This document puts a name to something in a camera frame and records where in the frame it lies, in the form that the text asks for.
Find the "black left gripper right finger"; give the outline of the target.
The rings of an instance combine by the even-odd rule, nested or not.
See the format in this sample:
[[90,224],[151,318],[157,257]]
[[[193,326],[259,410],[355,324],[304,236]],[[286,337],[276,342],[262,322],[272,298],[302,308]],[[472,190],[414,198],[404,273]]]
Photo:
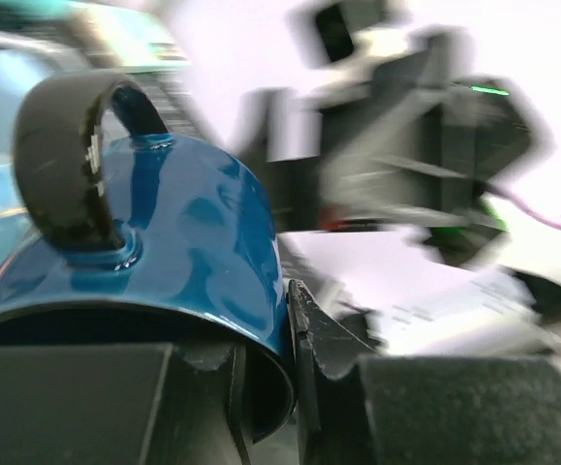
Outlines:
[[288,288],[303,464],[561,464],[561,351],[377,354]]

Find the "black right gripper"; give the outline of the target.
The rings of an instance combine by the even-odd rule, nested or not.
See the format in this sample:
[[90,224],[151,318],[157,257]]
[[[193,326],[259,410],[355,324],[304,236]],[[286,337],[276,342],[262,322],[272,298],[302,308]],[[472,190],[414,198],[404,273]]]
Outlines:
[[318,156],[276,178],[280,232],[409,224],[435,242],[485,242],[505,230],[484,195],[531,147],[526,115],[504,79],[471,73],[460,30],[414,41],[374,68],[363,98],[320,109]]

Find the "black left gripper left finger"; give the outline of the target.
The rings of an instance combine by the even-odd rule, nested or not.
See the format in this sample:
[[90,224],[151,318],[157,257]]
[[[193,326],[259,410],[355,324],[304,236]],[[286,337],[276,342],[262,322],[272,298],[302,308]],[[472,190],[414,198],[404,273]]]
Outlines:
[[245,464],[234,344],[0,348],[0,464]]

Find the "dark blue ceramic mug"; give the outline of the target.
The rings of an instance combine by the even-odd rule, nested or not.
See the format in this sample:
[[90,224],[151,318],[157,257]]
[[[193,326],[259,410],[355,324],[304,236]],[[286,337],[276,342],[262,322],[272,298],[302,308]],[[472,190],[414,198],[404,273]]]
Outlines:
[[0,265],[0,346],[245,345],[253,438],[296,403],[288,308],[265,189],[133,78],[48,77],[16,116],[13,168],[35,233]]

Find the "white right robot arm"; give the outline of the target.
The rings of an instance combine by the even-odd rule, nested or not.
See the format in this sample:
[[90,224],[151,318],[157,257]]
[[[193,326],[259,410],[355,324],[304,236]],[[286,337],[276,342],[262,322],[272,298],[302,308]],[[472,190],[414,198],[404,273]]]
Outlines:
[[522,348],[561,318],[561,225],[539,216],[528,250],[505,237],[487,196],[492,179],[532,146],[533,135],[499,80],[457,77],[460,35],[418,35],[415,51],[380,63],[352,102],[319,108],[314,158],[266,165],[263,183],[285,232],[414,225],[447,265],[498,245],[497,267],[430,299],[391,309],[375,324],[390,354]]

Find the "teal cat ear headphones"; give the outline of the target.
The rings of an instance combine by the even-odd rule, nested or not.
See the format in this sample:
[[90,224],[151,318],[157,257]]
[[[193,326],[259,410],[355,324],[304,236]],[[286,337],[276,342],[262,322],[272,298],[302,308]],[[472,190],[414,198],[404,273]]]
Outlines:
[[63,19],[73,11],[74,2],[65,0],[0,1],[0,16],[17,15],[30,19]]

